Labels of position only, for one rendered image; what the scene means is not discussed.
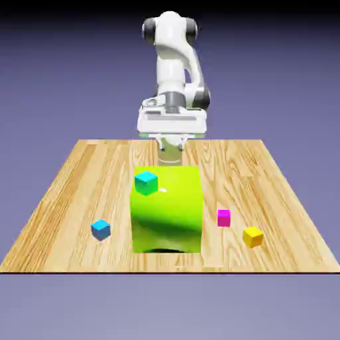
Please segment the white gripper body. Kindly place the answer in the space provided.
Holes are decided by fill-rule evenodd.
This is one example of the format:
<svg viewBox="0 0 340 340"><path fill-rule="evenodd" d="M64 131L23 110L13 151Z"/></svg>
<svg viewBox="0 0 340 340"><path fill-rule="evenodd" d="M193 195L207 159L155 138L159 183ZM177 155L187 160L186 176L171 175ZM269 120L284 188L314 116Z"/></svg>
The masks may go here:
<svg viewBox="0 0 340 340"><path fill-rule="evenodd" d="M185 109L179 113L166 113L164 106L139 108L137 131L141 135L185 134L202 135L207 131L205 110Z"/></svg>

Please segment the small cyan cube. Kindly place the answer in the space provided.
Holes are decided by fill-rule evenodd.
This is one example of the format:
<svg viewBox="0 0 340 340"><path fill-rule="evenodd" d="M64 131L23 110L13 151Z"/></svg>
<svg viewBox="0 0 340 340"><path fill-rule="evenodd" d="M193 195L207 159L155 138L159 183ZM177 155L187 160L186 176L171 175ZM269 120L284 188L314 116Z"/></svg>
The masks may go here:
<svg viewBox="0 0 340 340"><path fill-rule="evenodd" d="M144 171L134 177L135 190L148 196L158 191L158 176L149 171Z"/></svg>

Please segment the small magenta cube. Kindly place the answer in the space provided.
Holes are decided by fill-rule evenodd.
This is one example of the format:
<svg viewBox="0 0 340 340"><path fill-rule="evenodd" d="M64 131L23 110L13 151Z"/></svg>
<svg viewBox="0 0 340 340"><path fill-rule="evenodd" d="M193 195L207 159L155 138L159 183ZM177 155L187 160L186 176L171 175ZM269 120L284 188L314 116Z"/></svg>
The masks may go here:
<svg viewBox="0 0 340 340"><path fill-rule="evenodd" d="M231 213L228 209L218 209L217 224L219 227L230 227Z"/></svg>

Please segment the small blue cube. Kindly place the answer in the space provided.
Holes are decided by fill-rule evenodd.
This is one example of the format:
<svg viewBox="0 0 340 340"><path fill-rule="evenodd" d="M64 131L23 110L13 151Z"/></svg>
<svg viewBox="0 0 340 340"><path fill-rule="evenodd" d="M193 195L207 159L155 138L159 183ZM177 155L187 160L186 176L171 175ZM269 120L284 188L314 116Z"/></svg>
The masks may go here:
<svg viewBox="0 0 340 340"><path fill-rule="evenodd" d="M102 241L111 235L110 224L104 219L100 219L92 223L91 231L94 238L96 238L99 241Z"/></svg>

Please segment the small yellow cube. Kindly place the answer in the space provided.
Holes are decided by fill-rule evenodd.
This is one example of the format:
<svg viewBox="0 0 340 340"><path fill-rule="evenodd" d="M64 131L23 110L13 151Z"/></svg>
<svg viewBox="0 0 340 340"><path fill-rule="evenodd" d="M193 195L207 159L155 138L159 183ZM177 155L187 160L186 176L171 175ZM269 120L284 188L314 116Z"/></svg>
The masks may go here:
<svg viewBox="0 0 340 340"><path fill-rule="evenodd" d="M242 239L249 248L262 244L264 233L256 226L246 227L243 230Z"/></svg>

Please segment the large lime green box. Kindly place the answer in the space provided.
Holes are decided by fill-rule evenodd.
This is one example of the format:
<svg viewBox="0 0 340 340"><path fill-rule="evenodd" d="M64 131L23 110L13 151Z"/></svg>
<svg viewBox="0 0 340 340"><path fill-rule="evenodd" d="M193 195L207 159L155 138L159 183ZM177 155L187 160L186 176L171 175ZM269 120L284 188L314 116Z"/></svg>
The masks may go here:
<svg viewBox="0 0 340 340"><path fill-rule="evenodd" d="M158 176L158 191L135 190L135 175ZM130 193L132 247L135 253L201 252L203 189L197 166L137 166Z"/></svg>

